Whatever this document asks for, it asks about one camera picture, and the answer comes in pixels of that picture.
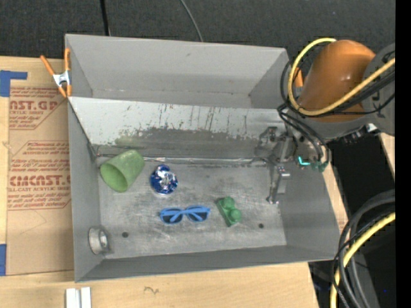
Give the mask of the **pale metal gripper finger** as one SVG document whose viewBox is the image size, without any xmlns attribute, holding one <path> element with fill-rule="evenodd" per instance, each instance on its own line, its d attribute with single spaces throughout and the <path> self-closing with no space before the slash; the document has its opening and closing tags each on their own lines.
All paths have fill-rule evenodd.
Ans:
<svg viewBox="0 0 411 308">
<path fill-rule="evenodd" d="M 280 196 L 286 192 L 287 181 L 291 173 L 285 166 L 273 166 L 270 170 L 270 189 L 266 201 L 269 204 L 278 204 Z"/>
<path fill-rule="evenodd" d="M 277 127 L 268 127 L 259 136 L 259 141 L 255 147 L 254 153 L 257 157 L 269 157 L 277 146 Z"/>
</svg>

